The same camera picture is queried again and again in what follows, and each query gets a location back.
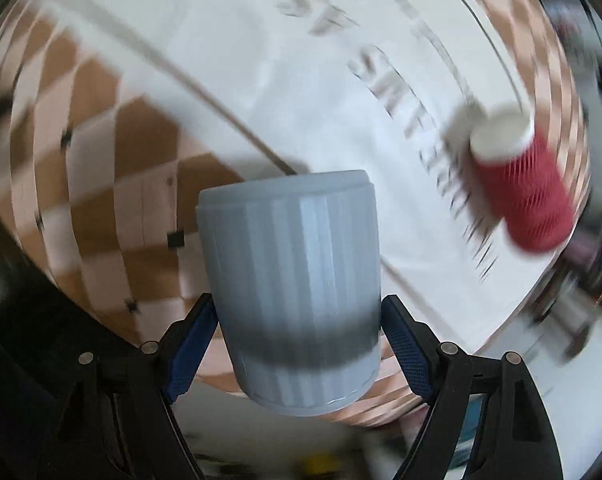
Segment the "grey ribbed mug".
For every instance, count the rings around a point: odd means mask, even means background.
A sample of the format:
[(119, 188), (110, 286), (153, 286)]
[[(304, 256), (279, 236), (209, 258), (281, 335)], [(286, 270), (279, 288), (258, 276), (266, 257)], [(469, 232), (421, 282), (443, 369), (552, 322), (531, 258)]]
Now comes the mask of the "grey ribbed mug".
[(366, 172), (207, 188), (196, 214), (242, 391), (300, 417), (359, 399), (380, 368), (380, 244)]

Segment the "checkered brown pink tablecloth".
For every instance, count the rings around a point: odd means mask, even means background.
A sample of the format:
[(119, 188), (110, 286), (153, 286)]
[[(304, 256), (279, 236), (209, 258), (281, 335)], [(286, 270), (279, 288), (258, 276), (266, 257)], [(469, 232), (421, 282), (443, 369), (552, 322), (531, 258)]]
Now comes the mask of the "checkered brown pink tablecloth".
[(470, 174), (470, 127), (530, 110), (572, 206), (583, 112), (536, 0), (9, 0), (0, 222), (130, 344), (209, 287), (206, 188), (366, 171), (381, 287), (484, 346), (555, 261), (514, 246)]

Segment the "red ripple paper cup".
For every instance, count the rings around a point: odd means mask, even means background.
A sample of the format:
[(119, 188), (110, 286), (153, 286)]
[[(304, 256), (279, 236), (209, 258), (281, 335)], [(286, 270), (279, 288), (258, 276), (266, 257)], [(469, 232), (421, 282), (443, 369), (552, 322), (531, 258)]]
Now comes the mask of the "red ripple paper cup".
[(515, 245), (543, 254), (569, 238), (572, 200), (529, 112), (496, 108), (470, 132), (469, 151), (488, 204)]

